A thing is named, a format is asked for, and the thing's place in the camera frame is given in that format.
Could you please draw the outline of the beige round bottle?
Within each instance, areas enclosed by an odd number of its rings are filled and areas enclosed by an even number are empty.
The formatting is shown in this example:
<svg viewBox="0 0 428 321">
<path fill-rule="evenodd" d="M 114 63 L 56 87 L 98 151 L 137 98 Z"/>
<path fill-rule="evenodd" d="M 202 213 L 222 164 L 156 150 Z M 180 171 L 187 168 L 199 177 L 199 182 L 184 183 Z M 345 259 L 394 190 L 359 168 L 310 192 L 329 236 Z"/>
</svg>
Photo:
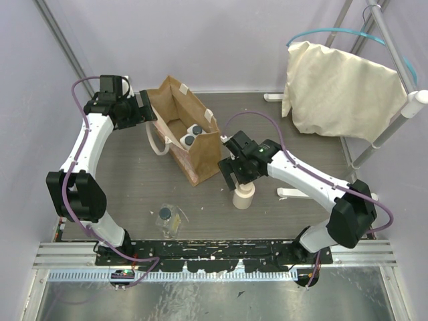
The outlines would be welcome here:
<svg viewBox="0 0 428 321">
<path fill-rule="evenodd" d="M 233 191 L 233 205 L 240 210 L 246 210 L 251 206 L 255 194 L 255 185 L 253 183 L 235 185 Z"/>
</svg>

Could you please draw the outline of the brown paper bag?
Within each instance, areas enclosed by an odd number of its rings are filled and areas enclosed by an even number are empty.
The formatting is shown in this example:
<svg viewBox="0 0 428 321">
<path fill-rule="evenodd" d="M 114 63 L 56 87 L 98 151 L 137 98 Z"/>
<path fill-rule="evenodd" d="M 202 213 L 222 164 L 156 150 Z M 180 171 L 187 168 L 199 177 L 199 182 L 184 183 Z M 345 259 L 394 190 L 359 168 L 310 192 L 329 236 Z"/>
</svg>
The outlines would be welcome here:
<svg viewBox="0 0 428 321">
<path fill-rule="evenodd" d="M 194 187 L 216 175 L 221 160 L 221 131 L 213 112 L 172 76 L 147 93 L 157 117 L 152 125 L 146 125 L 155 154 L 171 154 Z"/>
</svg>

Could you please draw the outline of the white bottle black cap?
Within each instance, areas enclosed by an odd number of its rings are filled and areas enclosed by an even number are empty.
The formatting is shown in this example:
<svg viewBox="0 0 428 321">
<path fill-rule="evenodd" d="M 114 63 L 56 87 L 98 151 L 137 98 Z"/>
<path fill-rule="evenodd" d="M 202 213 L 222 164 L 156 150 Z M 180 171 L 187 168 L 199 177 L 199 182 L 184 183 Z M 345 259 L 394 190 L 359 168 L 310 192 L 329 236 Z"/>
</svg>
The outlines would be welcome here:
<svg viewBox="0 0 428 321">
<path fill-rule="evenodd" d="M 190 126 L 187 129 L 187 132 L 188 132 L 188 134 L 190 134 L 191 136 L 194 136 L 194 137 L 196 137 L 200 134 L 205 134 L 205 131 L 198 124 L 194 124 L 194 125 Z"/>
<path fill-rule="evenodd" d="M 180 138 L 180 144 L 185 150 L 189 150 L 195 141 L 195 137 L 186 134 Z"/>
</svg>

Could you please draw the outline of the clear glass bottle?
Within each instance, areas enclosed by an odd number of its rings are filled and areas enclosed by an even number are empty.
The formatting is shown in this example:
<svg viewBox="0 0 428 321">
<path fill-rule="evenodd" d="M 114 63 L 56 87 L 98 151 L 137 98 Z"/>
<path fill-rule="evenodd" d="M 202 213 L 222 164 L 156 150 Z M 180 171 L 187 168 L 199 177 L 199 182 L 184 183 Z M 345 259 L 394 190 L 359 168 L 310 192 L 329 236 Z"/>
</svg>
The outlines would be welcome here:
<svg viewBox="0 0 428 321">
<path fill-rule="evenodd" d="M 162 231 L 164 237 L 176 238 L 181 224 L 179 208 L 176 205 L 162 204 L 155 224 Z"/>
</svg>

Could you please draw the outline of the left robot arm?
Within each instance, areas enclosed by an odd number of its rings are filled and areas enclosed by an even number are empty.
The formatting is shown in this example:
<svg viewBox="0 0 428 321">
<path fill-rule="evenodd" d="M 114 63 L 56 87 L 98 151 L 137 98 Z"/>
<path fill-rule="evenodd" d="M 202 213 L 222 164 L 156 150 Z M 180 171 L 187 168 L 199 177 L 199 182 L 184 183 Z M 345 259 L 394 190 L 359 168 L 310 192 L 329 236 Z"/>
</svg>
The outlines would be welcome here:
<svg viewBox="0 0 428 321">
<path fill-rule="evenodd" d="M 107 211 L 107 197 L 96 181 L 96 169 L 104 145 L 115 130 L 157 120 L 147 91 L 136 95 L 126 76 L 97 77 L 99 90 L 76 106 L 82 126 L 70 155 L 58 171 L 50 171 L 46 185 L 59 217 L 76 223 L 119 265 L 134 258 L 127 230 Z"/>
</svg>

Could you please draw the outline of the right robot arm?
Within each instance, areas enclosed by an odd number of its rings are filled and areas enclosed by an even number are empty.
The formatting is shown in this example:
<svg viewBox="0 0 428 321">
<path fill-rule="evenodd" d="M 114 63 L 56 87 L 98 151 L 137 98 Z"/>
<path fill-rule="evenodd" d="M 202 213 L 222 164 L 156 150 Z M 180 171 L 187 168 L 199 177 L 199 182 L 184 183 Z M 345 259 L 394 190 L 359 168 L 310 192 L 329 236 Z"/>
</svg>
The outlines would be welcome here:
<svg viewBox="0 0 428 321">
<path fill-rule="evenodd" d="M 327 220 L 305 228 L 293 241 L 293 254 L 300 263 L 309 263 L 317 252 L 341 245 L 352 249 L 377 218 L 372 195 L 366 183 L 353 183 L 327 175 L 293 155 L 276 142 L 267 139 L 261 144 L 243 131 L 221 142 L 231 155 L 219 161 L 219 168 L 230 190 L 266 176 L 283 181 L 321 205 L 330 216 Z"/>
</svg>

